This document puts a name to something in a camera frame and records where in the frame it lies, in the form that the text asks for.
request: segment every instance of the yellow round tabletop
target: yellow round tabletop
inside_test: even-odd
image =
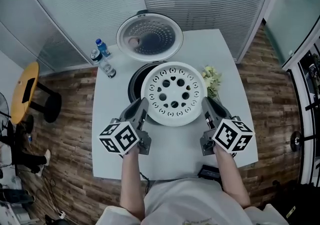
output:
[[[29,100],[26,101],[25,103],[22,103],[23,97],[25,94],[26,86],[28,83],[28,80],[34,79],[33,85],[31,87],[30,91],[30,96]],[[37,87],[37,82],[39,79],[39,64],[35,61],[31,63],[21,74],[20,79],[18,80],[13,96],[12,96],[12,102],[11,102],[11,110],[10,110],[10,115],[11,115],[11,121],[14,124],[19,124],[22,119],[24,118],[32,97],[35,93],[35,89]]]

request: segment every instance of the bottle cap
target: bottle cap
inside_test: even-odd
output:
[[[91,59],[95,62],[98,62],[101,60],[101,58],[102,58],[102,53],[97,49],[93,49],[91,52]]]
[[[102,40],[101,40],[100,38],[98,38],[98,39],[95,41],[95,43],[96,43],[97,45],[100,45],[100,44],[102,43]]]

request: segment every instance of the white shoe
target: white shoe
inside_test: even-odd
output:
[[[42,171],[44,170],[45,166],[43,164],[39,165],[40,171],[38,171],[35,175],[41,177]]]
[[[46,159],[46,163],[44,165],[47,167],[49,165],[50,158],[51,158],[51,152],[49,149],[46,150],[44,157]]]

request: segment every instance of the person's left arm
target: person's left arm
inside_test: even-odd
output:
[[[142,221],[145,218],[145,202],[138,157],[138,146],[123,155],[120,206]]]

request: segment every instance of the blue bottle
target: blue bottle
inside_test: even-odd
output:
[[[95,43],[100,53],[102,53],[104,57],[109,58],[111,53],[109,52],[107,45],[100,38],[98,38]]]

